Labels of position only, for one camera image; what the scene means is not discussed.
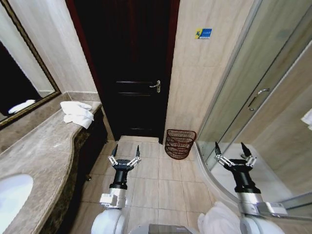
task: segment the sink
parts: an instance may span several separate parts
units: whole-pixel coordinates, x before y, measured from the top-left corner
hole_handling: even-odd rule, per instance
[[[33,184],[33,178],[27,174],[12,175],[0,180],[0,234],[19,213]]]

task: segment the shower door handle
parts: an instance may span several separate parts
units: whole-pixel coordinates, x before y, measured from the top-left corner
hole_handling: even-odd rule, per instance
[[[257,99],[257,97],[259,97],[262,93],[264,93],[264,92],[269,92],[269,91],[270,91],[269,88],[267,88],[267,89],[261,89],[261,90],[257,93],[257,95],[253,97],[252,101],[249,103],[249,105],[248,105],[248,110],[254,111],[254,108],[251,107],[252,103],[253,103],[253,102]]]

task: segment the folded towel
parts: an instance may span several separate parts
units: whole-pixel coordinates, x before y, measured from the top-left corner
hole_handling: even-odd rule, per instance
[[[222,202],[217,201],[197,220],[200,234],[240,234],[239,218]]]
[[[36,101],[35,101],[35,100],[32,100],[32,99],[27,100],[26,102],[23,102],[23,103],[21,103],[21,104],[18,104],[18,105],[16,105],[16,106],[13,106],[13,107],[8,111],[8,113],[9,113],[9,114],[15,114],[16,112],[18,112],[18,111],[20,111],[20,110],[26,108],[27,106],[30,106],[30,105],[34,104],[35,102],[36,102]]]
[[[308,128],[309,128],[310,130],[312,130],[312,109],[309,110],[309,111],[301,118],[301,120],[302,120],[303,122],[305,122],[306,124],[308,124],[308,125],[309,125]]]
[[[62,101],[60,106],[65,113],[63,119],[65,123],[73,122],[88,129],[92,121],[94,121],[94,116],[89,111],[92,107],[88,104],[78,101]]]

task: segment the blue sticker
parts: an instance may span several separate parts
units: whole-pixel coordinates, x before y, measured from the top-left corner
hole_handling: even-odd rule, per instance
[[[212,28],[198,28],[196,31],[196,39],[208,39],[210,38]]]

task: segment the wastebasket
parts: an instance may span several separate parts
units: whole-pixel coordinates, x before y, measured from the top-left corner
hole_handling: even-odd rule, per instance
[[[187,130],[168,129],[165,151],[174,159],[185,159],[196,139],[196,132]]]

